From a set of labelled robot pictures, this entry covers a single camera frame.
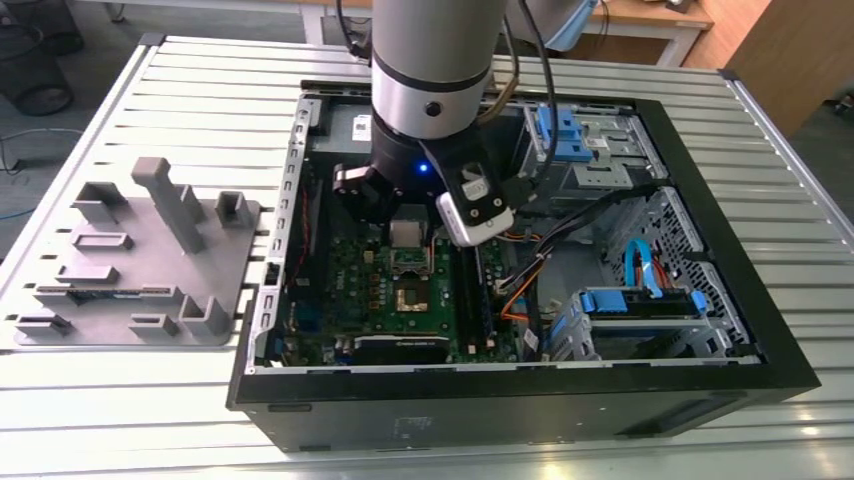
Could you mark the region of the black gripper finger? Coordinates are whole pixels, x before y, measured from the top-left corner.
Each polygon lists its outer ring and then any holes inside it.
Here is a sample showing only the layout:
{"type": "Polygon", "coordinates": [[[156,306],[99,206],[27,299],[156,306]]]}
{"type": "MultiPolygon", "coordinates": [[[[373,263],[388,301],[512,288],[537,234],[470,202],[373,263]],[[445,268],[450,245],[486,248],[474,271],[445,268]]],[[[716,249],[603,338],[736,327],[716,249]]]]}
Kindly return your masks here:
{"type": "Polygon", "coordinates": [[[370,165],[349,168],[337,164],[332,170],[332,191],[356,221],[370,224],[388,221],[392,190],[370,165]]]}

